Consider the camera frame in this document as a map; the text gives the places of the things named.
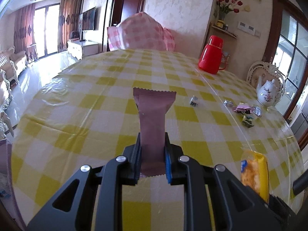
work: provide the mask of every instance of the patterned wallpaper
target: patterned wallpaper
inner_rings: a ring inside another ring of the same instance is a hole
[[[198,58],[213,0],[145,0],[144,12],[172,30],[176,51]]]
[[[258,0],[241,1],[244,3],[241,11],[238,14],[229,13],[224,20],[229,26],[229,31],[238,35],[237,40],[214,30],[211,30],[211,34],[217,35],[224,40],[223,49],[231,56],[227,70],[240,79],[246,80],[251,65],[256,61],[262,61],[272,22],[273,0],[261,0],[261,2]],[[295,0],[289,1],[298,6]],[[246,5],[250,6],[250,12],[242,11]],[[257,38],[237,29],[238,21],[253,26],[261,32],[261,37]]]
[[[103,45],[103,33],[104,33],[104,22],[105,22],[105,11],[108,0],[83,0],[83,5],[81,12],[85,12],[93,7],[96,7],[95,12],[95,24],[94,29],[84,32],[84,39],[95,41],[99,43],[99,51],[102,49]]]

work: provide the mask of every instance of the television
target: television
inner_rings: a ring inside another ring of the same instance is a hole
[[[82,31],[94,30],[95,9],[92,8],[82,13]]]

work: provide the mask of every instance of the yellow checkered tablecloth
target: yellow checkered tablecloth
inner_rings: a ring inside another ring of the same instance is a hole
[[[266,155],[270,193],[295,212],[292,182],[303,173],[296,139],[281,114],[262,108],[255,126],[246,128],[225,99],[259,105],[256,91],[233,74],[211,75],[197,59],[154,50],[118,50],[87,57],[44,86],[16,129],[12,176],[17,204],[28,223],[80,166],[104,165],[134,144],[140,131],[133,87],[176,91],[166,114],[171,143],[199,163],[224,164],[240,178],[244,149]],[[199,105],[189,105],[192,96]],[[165,176],[141,178],[123,188],[124,230],[182,230],[183,187]]]

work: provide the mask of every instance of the window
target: window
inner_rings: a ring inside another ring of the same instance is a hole
[[[263,61],[276,63],[285,79],[285,93],[277,110],[287,120],[308,77],[308,20],[288,0],[273,0],[272,23]]]
[[[308,54],[308,31],[287,11],[282,11],[281,31],[273,63],[285,78],[285,94],[276,105],[284,115],[304,76]]]

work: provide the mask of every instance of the tiled floor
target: tiled floor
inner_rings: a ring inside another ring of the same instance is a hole
[[[22,71],[18,76],[18,85],[12,90],[13,100],[6,110],[12,126],[18,124],[35,94],[58,73],[77,61],[71,54],[64,51],[42,58]],[[7,138],[13,141],[11,134],[7,134]]]

